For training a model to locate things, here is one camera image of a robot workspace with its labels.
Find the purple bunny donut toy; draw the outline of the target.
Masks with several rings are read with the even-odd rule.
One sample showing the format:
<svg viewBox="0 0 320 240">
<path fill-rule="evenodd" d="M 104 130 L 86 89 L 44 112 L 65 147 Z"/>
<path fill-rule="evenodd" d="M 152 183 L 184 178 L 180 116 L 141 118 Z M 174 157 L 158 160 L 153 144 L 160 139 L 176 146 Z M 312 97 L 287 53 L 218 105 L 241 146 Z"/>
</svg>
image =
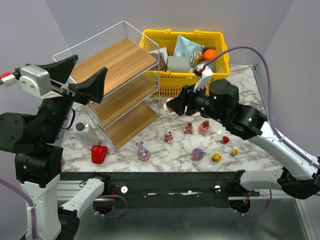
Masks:
<svg viewBox="0 0 320 240">
<path fill-rule="evenodd" d="M 140 161 L 146 162 L 150 159 L 151 153 L 143 146 L 144 142 L 136 142 L 135 145 L 138 147 L 137 157 Z"/>
</svg>

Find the purple bunny sundae toy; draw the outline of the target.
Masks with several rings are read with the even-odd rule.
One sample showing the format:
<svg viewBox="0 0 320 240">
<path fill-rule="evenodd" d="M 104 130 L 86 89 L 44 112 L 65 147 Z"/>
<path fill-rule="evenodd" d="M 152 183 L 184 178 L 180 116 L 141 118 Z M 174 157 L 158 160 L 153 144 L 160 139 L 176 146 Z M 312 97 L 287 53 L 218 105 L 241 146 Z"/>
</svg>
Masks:
<svg viewBox="0 0 320 240">
<path fill-rule="evenodd" d="M 165 104 L 163 105 L 163 109 L 164 109 L 165 112 L 169 112 L 169 113 L 174 112 L 173 109 L 171 109 L 170 107 L 167 106 L 167 103 L 168 103 L 169 101 L 171 101 L 171 100 L 173 100 L 173 98 L 168 98 L 168 99 L 166 100 Z"/>
</svg>

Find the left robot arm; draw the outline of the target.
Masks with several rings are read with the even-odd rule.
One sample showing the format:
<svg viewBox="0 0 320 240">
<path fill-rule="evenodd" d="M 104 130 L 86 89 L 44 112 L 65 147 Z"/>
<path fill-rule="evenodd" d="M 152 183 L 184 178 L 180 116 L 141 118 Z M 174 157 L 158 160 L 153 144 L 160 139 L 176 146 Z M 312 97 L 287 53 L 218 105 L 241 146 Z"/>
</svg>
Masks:
<svg viewBox="0 0 320 240">
<path fill-rule="evenodd" d="M 102 102 L 108 71 L 102 67 L 85 81 L 63 88 L 77 60 L 72 55 L 50 64 L 27 64 L 0 76 L 3 85 L 18 84 L 24 92 L 42 99 L 35 115 L 6 112 L 0 116 L 0 149 L 15 155 L 17 192 L 27 205 L 28 240 L 72 240 L 82 214 L 111 188 L 108 174 L 94 173 L 69 202 L 58 206 L 63 148 L 55 142 L 74 103 Z"/>
</svg>

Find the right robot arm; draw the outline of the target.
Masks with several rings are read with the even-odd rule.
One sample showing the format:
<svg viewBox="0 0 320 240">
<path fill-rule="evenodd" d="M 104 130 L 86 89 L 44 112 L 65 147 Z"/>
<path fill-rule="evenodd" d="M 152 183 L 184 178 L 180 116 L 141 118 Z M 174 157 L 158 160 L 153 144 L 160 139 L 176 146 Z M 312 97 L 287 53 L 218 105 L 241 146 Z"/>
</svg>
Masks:
<svg viewBox="0 0 320 240">
<path fill-rule="evenodd" d="M 239 89 L 226 79 L 213 81 L 209 94 L 183 86 L 179 96 L 168 99 L 164 108 L 179 116 L 200 113 L 220 123 L 232 135 L 249 141 L 272 156 L 281 164 L 280 169 L 269 171 L 244 171 L 240 185 L 248 190 L 282 190 L 296 199 L 305 200 L 320 192 L 320 170 L 312 163 L 319 163 L 301 148 L 290 149 L 272 129 L 271 122 L 257 108 L 239 102 Z"/>
</svg>

